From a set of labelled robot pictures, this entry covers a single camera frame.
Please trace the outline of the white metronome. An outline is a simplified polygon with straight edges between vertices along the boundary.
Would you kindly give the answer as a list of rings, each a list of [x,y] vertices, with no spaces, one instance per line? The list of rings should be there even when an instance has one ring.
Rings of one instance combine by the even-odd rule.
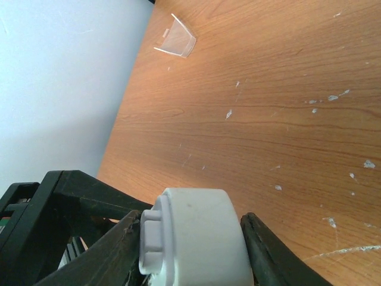
[[[148,285],[253,285],[227,192],[166,188],[140,219],[139,271]]]

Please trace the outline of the clear metronome cover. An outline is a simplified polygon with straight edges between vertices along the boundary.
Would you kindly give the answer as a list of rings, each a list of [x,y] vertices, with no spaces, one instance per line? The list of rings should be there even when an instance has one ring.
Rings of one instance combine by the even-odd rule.
[[[196,37],[176,15],[171,13],[171,16],[174,18],[171,28],[165,30],[161,46],[155,46],[154,49],[169,55],[187,58],[193,51]]]

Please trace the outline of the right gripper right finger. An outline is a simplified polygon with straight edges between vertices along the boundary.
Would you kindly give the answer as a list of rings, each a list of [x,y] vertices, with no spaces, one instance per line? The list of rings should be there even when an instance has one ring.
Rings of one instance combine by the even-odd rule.
[[[255,285],[330,285],[254,213],[241,218]]]

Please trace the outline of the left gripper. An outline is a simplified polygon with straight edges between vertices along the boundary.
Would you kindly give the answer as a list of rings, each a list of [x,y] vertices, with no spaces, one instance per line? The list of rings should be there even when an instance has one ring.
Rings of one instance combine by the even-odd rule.
[[[37,285],[131,211],[150,208],[79,170],[12,184],[1,198],[1,284]]]

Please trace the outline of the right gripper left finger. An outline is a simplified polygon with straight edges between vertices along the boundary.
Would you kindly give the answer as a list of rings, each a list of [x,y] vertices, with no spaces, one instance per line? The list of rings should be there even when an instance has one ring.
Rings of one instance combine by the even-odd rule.
[[[37,285],[142,285],[138,269],[141,214],[131,211],[83,254]]]

